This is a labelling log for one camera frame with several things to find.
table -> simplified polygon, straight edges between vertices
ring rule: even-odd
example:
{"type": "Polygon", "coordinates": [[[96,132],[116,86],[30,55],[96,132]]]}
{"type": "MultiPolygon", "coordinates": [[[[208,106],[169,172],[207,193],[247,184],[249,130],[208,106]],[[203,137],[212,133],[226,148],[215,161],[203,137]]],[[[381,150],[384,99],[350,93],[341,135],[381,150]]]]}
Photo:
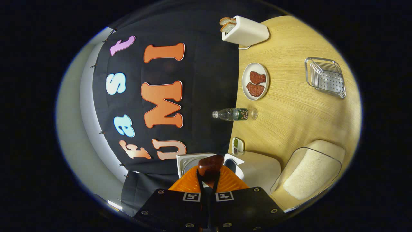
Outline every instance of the table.
{"type": "Polygon", "coordinates": [[[235,121],[230,141],[238,137],[245,142],[245,151],[276,158],[282,170],[297,148],[317,139],[334,143],[346,151],[336,182],[352,160],[361,133],[362,104],[355,78],[339,52],[297,18],[281,16],[262,24],[270,31],[269,39],[239,50],[236,98],[236,108],[256,108],[259,116],[254,121],[235,121]],[[346,85],[344,99],[307,84],[307,57],[332,59],[340,65],[346,85]],[[270,76],[266,95],[256,101],[246,98],[241,81],[252,62],[265,66],[270,76]]]}

bread slice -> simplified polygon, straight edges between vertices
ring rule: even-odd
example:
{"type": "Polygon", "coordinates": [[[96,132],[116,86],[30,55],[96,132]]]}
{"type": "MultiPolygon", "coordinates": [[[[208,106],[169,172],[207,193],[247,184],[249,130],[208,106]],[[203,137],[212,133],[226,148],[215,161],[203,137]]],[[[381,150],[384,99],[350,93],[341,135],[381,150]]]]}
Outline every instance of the bread slice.
{"type": "Polygon", "coordinates": [[[224,17],[219,21],[219,24],[224,26],[227,22],[232,22],[232,23],[236,24],[236,19],[232,19],[232,18],[229,18],[229,17],[224,17]]]}
{"type": "Polygon", "coordinates": [[[236,24],[234,24],[232,22],[227,22],[225,25],[223,25],[223,27],[220,29],[220,31],[229,33],[235,26],[236,26],[236,24]]]}

white plate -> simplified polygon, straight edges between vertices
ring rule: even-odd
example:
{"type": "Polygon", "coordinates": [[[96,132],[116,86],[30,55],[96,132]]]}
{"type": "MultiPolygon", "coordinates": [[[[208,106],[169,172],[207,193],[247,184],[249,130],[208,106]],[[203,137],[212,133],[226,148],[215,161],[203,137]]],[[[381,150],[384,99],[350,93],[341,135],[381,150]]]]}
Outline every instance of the white plate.
{"type": "Polygon", "coordinates": [[[245,96],[254,101],[257,100],[261,97],[263,97],[263,95],[265,95],[268,87],[269,87],[269,73],[267,73],[266,68],[259,64],[259,63],[250,63],[248,66],[246,66],[245,71],[243,71],[243,76],[242,76],[242,88],[243,88],[243,93],[245,94],[245,96]],[[249,90],[246,88],[246,86],[250,83],[250,72],[251,71],[255,71],[258,74],[262,75],[264,74],[266,76],[266,82],[264,83],[260,83],[259,85],[263,85],[265,88],[263,89],[263,93],[258,96],[258,97],[254,97],[249,93],[249,90]]]}

metal dish rack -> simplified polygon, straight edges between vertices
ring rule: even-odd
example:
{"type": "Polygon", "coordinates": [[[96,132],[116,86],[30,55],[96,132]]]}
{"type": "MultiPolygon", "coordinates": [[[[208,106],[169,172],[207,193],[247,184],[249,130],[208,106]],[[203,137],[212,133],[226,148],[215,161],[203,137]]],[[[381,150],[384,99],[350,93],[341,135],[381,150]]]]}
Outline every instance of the metal dish rack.
{"type": "Polygon", "coordinates": [[[345,98],[345,82],[338,63],[331,59],[308,57],[305,60],[305,68],[306,82],[310,86],[321,92],[345,98]]]}

meat patty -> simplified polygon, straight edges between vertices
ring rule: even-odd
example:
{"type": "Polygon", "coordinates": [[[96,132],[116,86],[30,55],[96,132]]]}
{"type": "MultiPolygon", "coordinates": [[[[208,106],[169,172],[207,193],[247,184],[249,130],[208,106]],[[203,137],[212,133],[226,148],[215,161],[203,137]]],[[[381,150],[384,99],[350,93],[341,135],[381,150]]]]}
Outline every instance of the meat patty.
{"type": "Polygon", "coordinates": [[[250,72],[250,81],[255,85],[259,85],[260,83],[266,82],[266,75],[264,75],[264,74],[260,75],[255,71],[251,71],[250,72]]]}
{"type": "Polygon", "coordinates": [[[263,85],[254,85],[251,82],[249,82],[246,88],[249,90],[249,93],[254,97],[262,95],[263,90],[265,89],[263,85]]]}

